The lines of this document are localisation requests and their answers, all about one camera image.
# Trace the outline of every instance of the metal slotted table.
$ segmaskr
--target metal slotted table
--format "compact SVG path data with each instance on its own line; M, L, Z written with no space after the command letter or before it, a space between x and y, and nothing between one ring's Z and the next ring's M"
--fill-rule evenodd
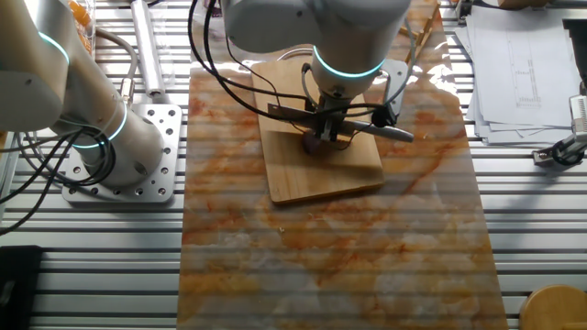
M137 45L123 2L97 3L97 25ZM173 329L177 311L183 218L185 136L190 48L186 35L190 2L167 4L167 43L176 85L169 102L183 110L175 199L166 209L121 206L108 213L72 208L54 187L39 212L0 245L40 245L42 262L32 329ZM454 35L458 26L449 3L441 7L463 115L471 99L471 62ZM115 85L129 56L98 40L96 60ZM150 103L137 78L136 103ZM569 284L587 290L587 165L549 175L533 165L529 149L485 147L465 120L510 328L533 290ZM17 160L13 187L32 173ZM6 206L4 226L26 214L39 198L39 180Z

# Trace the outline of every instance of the glass jar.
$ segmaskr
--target glass jar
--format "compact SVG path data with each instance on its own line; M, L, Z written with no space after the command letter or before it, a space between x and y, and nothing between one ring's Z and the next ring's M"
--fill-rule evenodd
M95 0L68 0L80 41L95 57Z

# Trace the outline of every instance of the metal mounting plate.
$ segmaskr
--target metal mounting plate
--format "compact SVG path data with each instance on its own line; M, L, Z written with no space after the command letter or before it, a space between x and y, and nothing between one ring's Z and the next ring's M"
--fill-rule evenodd
M407 64L401 60L386 60L383 63L382 70L387 72L391 79L385 89L383 100L389 99L404 83L407 74ZM399 93L395 100L392 101L392 109L396 116L401 113L402 103L404 102L404 91Z
M182 127L182 109L172 104L133 104L132 111L147 118L161 132L163 152L157 169L139 184L121 188L109 188L101 184L83 188L63 188L63 198L72 204L164 204L173 197L175 173L177 167L180 130ZM66 175L74 180L89 176L82 163L80 154L72 150L67 162Z

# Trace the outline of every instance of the metal rod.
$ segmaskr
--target metal rod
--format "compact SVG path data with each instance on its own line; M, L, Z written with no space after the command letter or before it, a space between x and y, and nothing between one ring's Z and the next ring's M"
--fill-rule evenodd
M132 19L137 34L138 55L140 56L140 70L145 82L145 90L149 97L165 95L165 84L161 75L157 43L153 34L153 25L150 21L150 12L147 3L135 0L130 4Z

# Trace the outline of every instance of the marble surface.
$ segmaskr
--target marble surface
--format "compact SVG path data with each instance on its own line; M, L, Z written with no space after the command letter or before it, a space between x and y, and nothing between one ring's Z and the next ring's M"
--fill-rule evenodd
M408 45L398 37L390 57ZM250 83L238 65L219 68ZM277 207L256 115L194 66L178 328L506 329L450 75L438 18L398 125L415 143L377 138L384 187Z

